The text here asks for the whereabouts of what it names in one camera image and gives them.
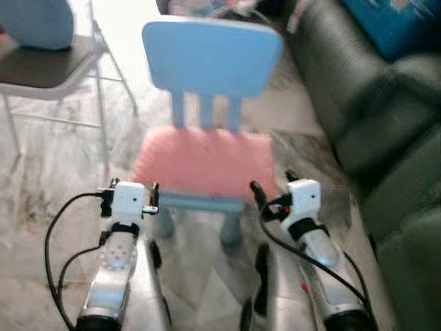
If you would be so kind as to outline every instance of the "blue chair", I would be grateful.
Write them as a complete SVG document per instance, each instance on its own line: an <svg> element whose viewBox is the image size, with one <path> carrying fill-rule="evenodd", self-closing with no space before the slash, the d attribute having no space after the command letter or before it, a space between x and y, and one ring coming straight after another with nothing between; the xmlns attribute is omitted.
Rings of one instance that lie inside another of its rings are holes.
<svg viewBox="0 0 441 331"><path fill-rule="evenodd" d="M240 239L243 199L252 198L253 179L277 194L271 139L239 134L243 98L265 88L281 50L274 30L249 23L166 17L147 24L143 42L157 88L170 91L174 127L145 140L132 180L162 187L154 222L160 237L173 233L168 207L225 213L220 239ZM184 93L200 98L200 125L185 128ZM213 130L216 94L228 97L227 129Z"/></svg>

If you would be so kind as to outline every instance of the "white tile floor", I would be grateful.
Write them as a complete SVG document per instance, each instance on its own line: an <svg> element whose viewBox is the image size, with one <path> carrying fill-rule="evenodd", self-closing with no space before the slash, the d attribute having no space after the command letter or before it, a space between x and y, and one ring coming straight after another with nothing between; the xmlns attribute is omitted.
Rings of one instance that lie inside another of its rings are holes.
<svg viewBox="0 0 441 331"><path fill-rule="evenodd" d="M169 101L150 81L141 43L141 28L157 18L158 13L154 1L96 0L94 3L96 17L139 105L140 118L134 119L121 89L111 83L104 85L112 175L124 179L130 173L145 133L170 123ZM79 32L86 32L87 21L79 18L85 14L85 8L80 1L75 2L74 7L78 14L76 26ZM106 61L103 69L112 73ZM61 114L96 114L90 85L84 86L65 102ZM194 125L197 123L196 99L189 96L187 103L193 109L189 122ZM36 112L53 107L49 103L23 99L15 99L13 105ZM216 120L220 121L225 114L225 101L218 100L216 109ZM101 185L98 134L60 124L18 120L17 130L25 154L11 172L13 151L4 123L0 118L0 168L3 171L0 177L0 331L64 330L45 287L43 236L50 217L66 199ZM337 237L349 243L349 251L366 273L381 330L393 330L389 304L357 208L349 203L345 177L330 154L288 52L284 52L263 95L245 102L243 129L273 135L279 182L283 182L281 174L289 165L302 176L324 184L323 214ZM350 223L353 226L348 232ZM172 239L158 241L164 261L161 284L176 331L237 330L240 305L258 284L258 275L253 269L260 240L255 211L249 208L243 217L243 243L227 249L218 241L219 215L179 212L176 224ZM55 269L59 271L61 262L74 251L95 243L98 232L99 208L93 201L79 203L69 211L52 245L56 252ZM70 285L65 291L65 304L71 316L78 313L85 291L84 281L93 275L95 261L93 256L80 259L68 275Z"/></svg>

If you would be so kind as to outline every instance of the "blue pillow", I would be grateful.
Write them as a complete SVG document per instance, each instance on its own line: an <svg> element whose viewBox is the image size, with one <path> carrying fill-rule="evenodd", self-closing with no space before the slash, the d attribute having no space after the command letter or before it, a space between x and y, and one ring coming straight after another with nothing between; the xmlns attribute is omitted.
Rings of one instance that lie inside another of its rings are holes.
<svg viewBox="0 0 441 331"><path fill-rule="evenodd" d="M387 60L441 45L441 0L341 1Z"/></svg>
<svg viewBox="0 0 441 331"><path fill-rule="evenodd" d="M70 47L74 17L66 0L0 0L0 24L20 45Z"/></svg>

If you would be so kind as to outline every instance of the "pink seat cushion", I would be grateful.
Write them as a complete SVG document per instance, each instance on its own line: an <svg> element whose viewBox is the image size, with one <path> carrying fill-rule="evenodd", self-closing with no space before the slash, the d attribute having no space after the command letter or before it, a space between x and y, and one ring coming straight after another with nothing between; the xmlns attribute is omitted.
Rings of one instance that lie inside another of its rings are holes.
<svg viewBox="0 0 441 331"><path fill-rule="evenodd" d="M146 138L131 180L184 194L253 199L250 181L269 198L274 183L271 138L225 130L166 127Z"/></svg>

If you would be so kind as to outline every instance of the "folding chair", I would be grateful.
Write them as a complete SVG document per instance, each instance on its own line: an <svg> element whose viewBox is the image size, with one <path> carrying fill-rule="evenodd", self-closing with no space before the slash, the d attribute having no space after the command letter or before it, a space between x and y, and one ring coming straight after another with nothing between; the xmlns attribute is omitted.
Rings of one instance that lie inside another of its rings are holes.
<svg viewBox="0 0 441 331"><path fill-rule="evenodd" d="M94 18L92 0L89 0L88 4L92 35L74 36L72 47L67 50L51 51L21 48L11 39L7 39L0 45L0 94L3 95L6 116L18 157L21 155L21 149L13 116L98 128L101 131L103 162L105 172L107 173L109 159L101 81L108 80L122 83L132 102L134 116L137 116L138 110L133 94L130 92L127 82ZM102 77L99 60L105 54L109 54L119 79ZM13 111L11 108L10 97L57 100L57 108L59 108L63 103L63 98L74 93L79 84L86 78L94 78L96 81L99 123L71 121L58 117L42 116L40 114L20 113Z"/></svg>
<svg viewBox="0 0 441 331"><path fill-rule="evenodd" d="M143 42L155 86L171 93L174 124L146 138L132 173L133 181L162 187L155 235L173 233L169 207L210 210L225 213L220 239L234 243L243 200L252 199L249 182L278 192L271 139L237 131L242 98L264 89L280 37L254 24L167 17L144 27ZM184 128L184 92L199 94L201 128ZM213 130L215 94L228 96L228 130Z"/></svg>

